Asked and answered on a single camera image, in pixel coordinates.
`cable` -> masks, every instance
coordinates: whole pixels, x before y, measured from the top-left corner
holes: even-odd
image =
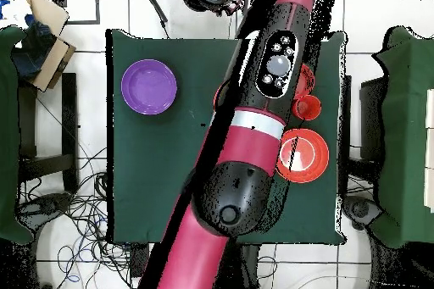
[[[373,198],[374,198],[374,195],[372,194],[372,192],[370,192],[370,189],[372,189],[372,188],[366,188],[365,186],[362,186],[360,183],[358,183],[356,180],[354,180],[353,178],[351,178],[350,176],[348,176],[348,178],[351,180],[351,181],[353,181],[355,184],[357,184],[357,185],[359,185],[359,186],[361,186],[362,187],[362,191],[367,191]]]
[[[104,147],[102,150],[100,150],[98,153],[96,153],[95,155],[91,156],[90,158],[87,158],[87,162],[85,163],[85,165],[83,167],[80,168],[80,170],[83,170],[90,162],[92,159],[95,159],[96,156],[98,156],[98,154],[100,154],[102,151],[104,151],[105,149],[107,149],[106,147]]]
[[[362,281],[371,281],[377,284],[382,284],[383,286],[396,286],[395,284],[392,283],[385,283],[385,282],[381,282],[381,281],[373,281],[371,279],[366,279],[366,278],[361,278],[361,277],[350,277],[350,276],[346,276],[346,275],[323,275],[321,277],[316,277],[314,279],[311,279],[310,281],[307,281],[306,283],[302,284],[298,289],[302,289],[304,286],[307,286],[309,283],[313,282],[313,281],[317,281],[319,279],[324,279],[324,278],[348,278],[348,279],[359,279]]]
[[[78,252],[75,253],[74,252],[74,248],[75,248],[75,244],[78,242],[77,239],[73,245],[73,247],[69,247],[69,249],[71,250],[72,253],[72,257],[69,259],[67,266],[66,266],[66,272],[61,268],[60,264],[59,264],[59,259],[58,259],[58,265],[59,268],[65,273],[65,277],[64,279],[60,282],[60,284],[58,285],[58,287],[56,289],[60,289],[60,287],[68,280],[68,281],[81,281],[82,284],[82,278],[81,278],[81,273],[80,270],[78,269],[78,265],[76,264],[76,260],[78,258],[80,258],[81,261],[84,261],[81,258],[81,253],[85,252],[85,251],[89,251],[91,252],[92,257],[96,260],[99,261],[100,264],[105,265],[107,268],[116,271],[118,273],[118,275],[120,276],[120,278],[122,279],[122,281],[130,288],[132,289],[131,284],[122,276],[121,272],[124,271],[125,269],[127,269],[126,274],[128,275],[129,273],[129,268],[130,265],[128,263],[128,254],[127,251],[125,250],[126,245],[111,245],[112,247],[109,247],[109,244],[105,241],[105,231],[101,231],[100,230],[100,225],[102,222],[107,223],[107,214],[105,214],[98,206],[99,204],[101,204],[102,202],[106,202],[106,188],[107,188],[107,173],[106,172],[98,172],[95,173],[92,167],[92,159],[94,159],[96,156],[98,156],[98,154],[100,154],[100,152],[102,152],[104,149],[100,150],[96,155],[92,156],[91,158],[89,158],[89,156],[87,155],[85,149],[83,148],[83,146],[77,141],[76,137],[74,135],[71,134],[71,132],[69,132],[64,125],[62,125],[62,123],[60,122],[59,119],[56,118],[56,116],[54,116],[54,114],[47,108],[47,106],[36,96],[36,99],[40,102],[40,104],[54,117],[54,119],[62,126],[62,128],[70,135],[74,138],[74,140],[77,142],[77,144],[80,146],[81,150],[83,151],[83,153],[86,155],[87,158],[87,162],[85,164],[85,166],[87,164],[89,164],[91,166],[91,170],[92,170],[92,174],[89,175],[88,177],[84,178],[81,183],[79,184],[77,190],[75,191],[74,194],[71,195],[69,204],[68,204],[68,208],[66,210],[66,212],[64,213],[64,215],[66,215],[67,217],[69,217],[76,229],[78,230],[78,232],[81,234],[81,242],[79,245],[79,249]],[[80,191],[80,189],[84,186],[85,183],[87,183],[90,179],[93,179],[93,197],[85,197],[83,198],[83,196],[79,196],[78,192]],[[29,191],[29,193],[25,194],[25,197],[29,197],[30,195],[37,197],[37,195],[31,194],[32,190]],[[89,214],[87,216],[83,215],[86,211],[86,207],[90,207],[89,209]],[[78,216],[76,216],[75,214],[77,213],[77,211],[80,211],[80,214]],[[80,222],[86,222],[86,229],[83,232],[81,230],[81,228],[79,227],[79,223]],[[87,239],[89,242],[87,244],[85,244],[83,246],[84,240]],[[120,249],[121,253],[120,255],[118,255],[117,257],[114,256],[114,248],[117,247]],[[99,257],[97,256],[96,253],[96,248],[99,249]],[[119,259],[119,258],[123,258],[125,259],[125,263],[122,264],[120,262],[115,261],[115,259]],[[78,269],[78,273],[79,276],[77,275],[70,275],[70,272],[72,270],[72,267],[74,266],[74,264],[77,266]]]
[[[231,38],[231,25],[232,25],[232,16],[231,16],[231,19],[229,20],[229,27],[227,28],[227,30],[228,30],[227,38],[228,39]]]
[[[155,7],[155,5],[153,4],[152,0],[148,0],[148,1],[153,5],[153,9],[155,10],[155,12],[157,13],[157,15],[159,16],[159,23],[161,24],[161,27],[163,27],[163,30],[164,30],[167,38],[170,39],[169,34],[167,33],[167,30],[166,30],[166,24],[164,23],[163,18],[159,14],[159,11],[157,10],[157,8]]]
[[[38,182],[38,184],[36,185],[36,186],[34,186],[33,188],[31,188],[30,190],[29,190],[29,192],[27,193],[27,197],[29,198],[29,200],[31,200],[31,193],[33,192],[33,191],[35,191],[41,184],[42,184],[42,179],[41,179],[41,177],[37,177],[37,179],[39,180],[39,182]]]
[[[271,277],[272,275],[274,275],[275,272],[277,271],[277,262],[275,261],[275,259],[274,259],[273,257],[270,257],[270,256],[263,256],[263,257],[258,258],[258,263],[261,263],[261,262],[259,262],[259,261],[260,261],[260,259],[262,259],[262,258],[269,258],[269,259],[271,259],[271,260],[273,261],[273,266],[274,266],[275,268],[273,268],[273,271],[272,271],[269,275],[264,275],[264,276],[262,276],[262,277],[258,277],[258,279],[270,278],[270,277]]]
[[[273,259],[275,260],[275,254],[277,252],[277,243],[275,244],[275,252],[273,254]],[[273,279],[271,280],[271,289],[273,289],[273,285],[275,284],[275,274],[273,273]]]

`white floor tile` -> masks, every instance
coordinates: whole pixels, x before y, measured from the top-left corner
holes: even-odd
[[[433,0],[345,0],[347,52],[376,53],[390,27],[411,27],[420,36],[434,34]]]
[[[57,261],[59,258],[69,260],[72,257],[72,252],[68,248],[60,249],[68,245],[76,253],[80,241],[81,236],[72,220],[65,215],[61,215],[46,223],[42,228],[37,244],[36,259]]]
[[[329,32],[343,31],[343,0],[335,0],[331,8],[331,23]]]
[[[262,275],[273,272],[273,264],[258,267]],[[261,289],[337,289],[336,264],[280,263],[273,277],[259,280]]]
[[[116,271],[103,265],[98,268],[98,265],[98,262],[74,264],[68,274],[70,279],[65,280],[59,289],[130,289]],[[70,269],[66,264],[61,264],[61,267],[62,270],[57,262],[37,262],[39,281],[50,283],[56,289],[64,280],[65,271]],[[127,269],[120,270],[120,273],[129,281]]]
[[[260,262],[271,262],[271,258],[275,257],[275,253],[277,253],[275,244],[262,244],[259,249],[258,258],[260,258]]]
[[[99,13],[99,25],[66,25],[60,38],[78,51],[104,51],[107,29],[128,31],[128,0],[99,0]]]
[[[370,263],[370,240],[366,231],[356,231],[342,215],[341,231],[347,241],[339,246],[339,262]]]
[[[370,264],[339,264],[338,289],[368,289]]]
[[[75,53],[65,72],[76,73],[79,157],[107,146],[107,67],[103,53]],[[98,157],[107,157],[104,151]]]
[[[166,23],[166,30],[169,33],[169,37],[172,38],[170,32],[172,22],[169,1],[157,0],[157,2],[169,21]],[[166,38],[163,27],[160,24],[159,15],[149,0],[130,0],[130,33],[136,37]]]
[[[361,84],[362,82],[384,75],[381,66],[369,54],[347,54],[346,74],[352,76],[350,144],[357,147],[361,145],[361,106],[359,95]]]
[[[209,11],[196,12],[189,9],[183,0],[168,2],[171,38],[228,38],[231,18],[226,14],[217,17]]]
[[[336,262],[337,246],[325,244],[279,244],[278,262]]]
[[[64,8],[70,17],[68,21],[95,21],[97,19],[97,0],[66,0]]]

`purple bowl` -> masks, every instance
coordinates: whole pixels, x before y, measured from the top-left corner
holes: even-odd
[[[124,73],[122,96],[139,114],[161,114],[175,100],[176,79],[172,71],[155,59],[143,59]]]

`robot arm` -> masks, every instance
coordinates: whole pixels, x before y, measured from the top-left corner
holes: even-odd
[[[231,14],[241,2],[184,1],[193,10],[217,14]],[[253,0],[238,32],[238,38],[251,38],[236,47],[195,168],[138,289],[212,289],[229,237],[259,223],[313,6],[314,0]]]

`black cable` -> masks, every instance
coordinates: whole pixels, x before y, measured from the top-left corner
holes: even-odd
[[[163,30],[167,36],[168,39],[170,39],[169,34],[167,33],[166,30],[166,24],[163,20],[163,18],[161,17],[161,14],[159,13],[159,10],[157,9],[157,7],[155,6],[155,4],[153,3],[153,0],[148,0],[152,5],[153,5],[153,9],[155,10],[155,12],[157,13],[157,15],[159,16],[159,23],[161,24],[161,27],[163,27]]]
[[[85,164],[85,166],[87,164],[89,164],[91,166],[91,170],[92,170],[92,174],[89,175],[88,177],[84,178],[81,183],[79,184],[79,186],[77,187],[77,190],[75,191],[75,194],[71,195],[71,199],[69,201],[68,204],[68,208],[66,210],[66,212],[64,212],[64,214],[69,217],[74,225],[75,228],[79,231],[79,233],[81,234],[81,243],[80,243],[80,247],[79,247],[79,251],[77,252],[77,254],[74,254],[73,248],[71,248],[72,251],[72,258],[68,261],[68,264],[70,263],[70,269],[66,272],[64,279],[62,280],[62,282],[58,285],[58,287],[56,289],[60,289],[60,287],[66,282],[66,280],[69,279],[70,277],[70,271],[72,270],[72,267],[74,266],[75,261],[77,260],[77,258],[81,257],[81,253],[84,252],[85,250],[90,250],[92,257],[99,261],[102,265],[105,265],[107,268],[111,269],[111,268],[115,268],[115,271],[117,271],[118,275],[120,276],[120,278],[122,279],[122,281],[130,288],[132,289],[131,284],[125,280],[125,278],[122,276],[121,272],[125,269],[127,269],[127,275],[129,272],[129,263],[127,262],[127,251],[125,250],[125,245],[124,246],[118,246],[118,245],[113,245],[114,247],[118,247],[120,248],[122,255],[125,255],[125,264],[122,264],[120,262],[116,262],[112,255],[113,255],[113,248],[112,248],[112,253],[110,254],[109,252],[109,248],[107,248],[108,243],[105,242],[105,234],[103,234],[100,230],[99,230],[99,225],[101,223],[101,221],[106,221],[107,222],[107,215],[98,208],[98,205],[102,202],[106,202],[106,194],[102,193],[101,189],[103,189],[104,191],[106,191],[107,188],[107,173],[94,173],[93,167],[92,167],[92,159],[94,159],[96,156],[98,156],[98,154],[100,154],[100,152],[102,152],[104,149],[102,149],[100,152],[98,152],[96,155],[94,155],[93,157],[89,158],[89,156],[87,155],[86,151],[84,150],[83,146],[78,142],[78,140],[76,139],[76,137],[74,135],[72,135],[65,127],[64,125],[62,125],[62,123],[56,118],[56,116],[54,116],[54,114],[51,113],[51,111],[47,108],[47,106],[38,98],[37,95],[35,95],[36,99],[40,102],[40,104],[54,117],[54,119],[62,126],[62,128],[70,135],[74,138],[74,140],[77,142],[77,144],[80,146],[81,150],[83,151],[83,153],[86,155],[87,158],[87,162]],[[86,199],[84,199],[81,196],[78,196],[78,192],[80,191],[80,189],[84,186],[85,183],[87,183],[90,179],[94,179],[94,198],[91,197],[86,197]],[[95,197],[95,192],[98,191],[98,194],[101,197]],[[25,197],[28,197],[31,194],[32,190],[29,191],[29,193],[25,194]],[[83,214],[86,211],[86,205],[90,205],[90,211],[89,211],[89,215],[87,215],[87,218],[83,218]],[[74,216],[74,214],[79,210],[82,209],[81,214],[76,217]],[[85,232],[83,233],[79,227],[79,223],[84,221],[86,222],[86,229]],[[89,243],[87,243],[85,246],[82,246],[82,243],[84,242],[84,239],[87,239],[89,241]],[[99,248],[99,257],[97,256],[95,250],[96,248]],[[104,258],[108,258],[108,260],[110,261],[109,263],[104,262]]]
[[[353,181],[355,184],[361,186],[362,189],[363,189],[363,190],[366,190],[367,192],[369,191],[369,189],[371,189],[371,188],[366,188],[365,186],[362,186],[360,183],[358,183],[356,180],[354,180],[354,179],[351,178],[350,176],[348,176],[348,178],[349,178],[351,181]]]
[[[34,186],[33,188],[31,188],[30,190],[29,190],[29,192],[27,193],[27,197],[29,198],[29,200],[31,200],[31,193],[33,192],[33,191],[35,191],[41,184],[42,184],[42,179],[41,179],[41,177],[37,177],[37,179],[39,180],[39,182],[38,182],[38,184],[36,185],[36,186]]]
[[[227,34],[227,38],[231,38],[231,25],[232,25],[232,16],[231,19],[229,20],[229,27],[228,27],[228,34]]]
[[[106,147],[104,147],[103,149],[101,149],[98,153],[94,154],[93,156],[91,156],[90,158],[87,158],[87,162],[85,163],[84,166],[82,166],[80,168],[80,170],[83,170],[90,162],[92,159],[95,159],[96,156],[98,156],[98,154],[100,154],[103,150],[107,149]]]

